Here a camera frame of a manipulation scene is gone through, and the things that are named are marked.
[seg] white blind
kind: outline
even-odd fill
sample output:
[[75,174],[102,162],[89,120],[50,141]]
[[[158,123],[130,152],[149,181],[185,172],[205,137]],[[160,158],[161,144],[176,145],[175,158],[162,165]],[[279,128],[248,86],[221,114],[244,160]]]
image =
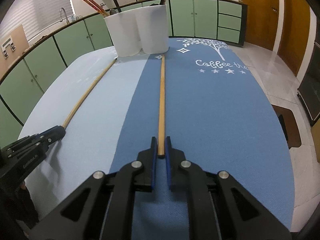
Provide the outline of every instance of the white blind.
[[22,24],[27,40],[31,40],[60,21],[61,7],[67,16],[73,15],[70,0],[15,0],[0,23],[0,39]]

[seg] triangular cutout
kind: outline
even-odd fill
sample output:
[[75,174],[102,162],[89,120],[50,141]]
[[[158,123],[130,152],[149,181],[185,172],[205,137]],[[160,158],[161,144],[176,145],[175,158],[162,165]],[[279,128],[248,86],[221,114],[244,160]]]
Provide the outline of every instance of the triangular cutout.
[[72,221],[78,221],[81,216],[84,204],[89,196],[89,193],[89,188],[84,189],[81,194],[61,212],[61,215],[71,219]]
[[231,192],[243,221],[247,221],[259,215],[258,210],[256,210],[236,188],[232,188]]

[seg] faucet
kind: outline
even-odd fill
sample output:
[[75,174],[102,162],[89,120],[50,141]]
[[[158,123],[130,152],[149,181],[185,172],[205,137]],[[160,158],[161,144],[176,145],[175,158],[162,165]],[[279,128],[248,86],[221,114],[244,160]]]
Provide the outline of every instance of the faucet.
[[64,16],[66,17],[67,24],[69,24],[70,22],[69,22],[69,20],[68,20],[66,10],[65,10],[63,7],[60,8],[60,22],[63,21],[63,19],[62,19],[62,10],[63,10],[63,12],[64,12]]

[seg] brown door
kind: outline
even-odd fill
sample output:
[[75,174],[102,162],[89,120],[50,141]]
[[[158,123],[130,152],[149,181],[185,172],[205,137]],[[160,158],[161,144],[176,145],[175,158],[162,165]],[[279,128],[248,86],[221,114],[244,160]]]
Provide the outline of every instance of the brown door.
[[306,0],[284,0],[284,24],[278,55],[297,75],[309,37],[310,7]]
[[245,41],[273,50],[275,44],[279,0],[243,0],[248,5]]

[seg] silver screw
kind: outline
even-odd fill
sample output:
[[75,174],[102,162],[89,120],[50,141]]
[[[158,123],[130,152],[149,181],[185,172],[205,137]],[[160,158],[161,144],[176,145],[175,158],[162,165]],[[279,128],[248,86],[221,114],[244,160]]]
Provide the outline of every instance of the silver screw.
[[140,168],[142,166],[142,162],[141,161],[134,161],[131,163],[131,166],[134,168]]
[[181,166],[183,168],[189,168],[191,166],[191,162],[190,161],[182,161]]
[[103,172],[102,171],[96,171],[94,174],[93,174],[93,177],[95,179],[101,179],[103,177]]
[[219,177],[222,179],[227,179],[229,177],[229,173],[227,173],[226,171],[220,171]]

